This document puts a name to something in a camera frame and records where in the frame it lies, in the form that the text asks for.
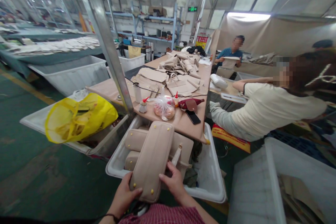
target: dark hair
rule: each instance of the dark hair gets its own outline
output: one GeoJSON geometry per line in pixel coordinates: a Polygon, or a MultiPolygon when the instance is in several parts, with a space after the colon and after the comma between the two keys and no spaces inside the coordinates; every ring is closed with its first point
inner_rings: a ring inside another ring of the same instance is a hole
{"type": "Polygon", "coordinates": [[[244,43],[245,37],[243,35],[236,36],[236,39],[240,39],[240,38],[241,38],[241,41],[244,43]]]}
{"type": "Polygon", "coordinates": [[[316,79],[320,73],[330,64],[324,76],[336,75],[336,50],[320,50],[307,52],[292,58],[289,62],[289,72],[292,73],[288,89],[293,92],[315,91],[318,89],[330,89],[335,84],[316,79]]]}
{"type": "Polygon", "coordinates": [[[332,40],[320,40],[313,44],[313,48],[328,48],[333,46],[332,40]]]}

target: white shirt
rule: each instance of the white shirt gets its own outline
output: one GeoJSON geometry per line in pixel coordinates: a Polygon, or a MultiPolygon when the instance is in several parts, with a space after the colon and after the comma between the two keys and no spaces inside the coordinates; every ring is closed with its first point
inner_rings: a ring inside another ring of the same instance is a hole
{"type": "Polygon", "coordinates": [[[270,84],[246,83],[244,95],[250,99],[244,107],[232,112],[232,119],[256,136],[264,136],[297,120],[313,119],[327,108],[321,99],[297,97],[270,84]]]}

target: factory floor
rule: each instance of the factory floor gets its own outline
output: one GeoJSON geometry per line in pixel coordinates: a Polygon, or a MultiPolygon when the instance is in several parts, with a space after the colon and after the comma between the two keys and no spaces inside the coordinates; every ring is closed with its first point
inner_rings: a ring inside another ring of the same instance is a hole
{"type": "MultiPolygon", "coordinates": [[[[63,98],[44,79],[32,84],[0,64],[1,216],[58,221],[103,215],[121,180],[106,175],[104,161],[50,143],[41,133],[19,123],[21,118],[63,98]]],[[[215,141],[219,148],[223,146],[215,141]]],[[[228,155],[219,159],[220,168],[227,173],[228,201],[217,204],[197,199],[218,223],[227,223],[234,164],[249,155],[228,146],[228,155]]],[[[177,205],[168,191],[162,191],[160,202],[177,205]]]]}

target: fluorescent light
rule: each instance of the fluorescent light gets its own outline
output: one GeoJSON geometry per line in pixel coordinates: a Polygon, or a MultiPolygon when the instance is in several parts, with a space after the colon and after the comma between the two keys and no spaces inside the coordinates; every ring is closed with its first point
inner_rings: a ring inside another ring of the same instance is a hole
{"type": "Polygon", "coordinates": [[[241,17],[243,21],[262,21],[271,17],[268,14],[255,14],[255,13],[241,13],[241,12],[229,12],[228,16],[241,17]]]}

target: yellow plastic bag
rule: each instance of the yellow plastic bag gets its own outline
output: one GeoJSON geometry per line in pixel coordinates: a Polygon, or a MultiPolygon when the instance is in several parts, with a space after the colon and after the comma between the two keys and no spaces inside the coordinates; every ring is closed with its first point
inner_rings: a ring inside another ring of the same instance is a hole
{"type": "Polygon", "coordinates": [[[50,110],[45,134],[55,144],[76,142],[101,131],[117,118],[113,105],[95,93],[80,102],[64,98],[50,110]]]}

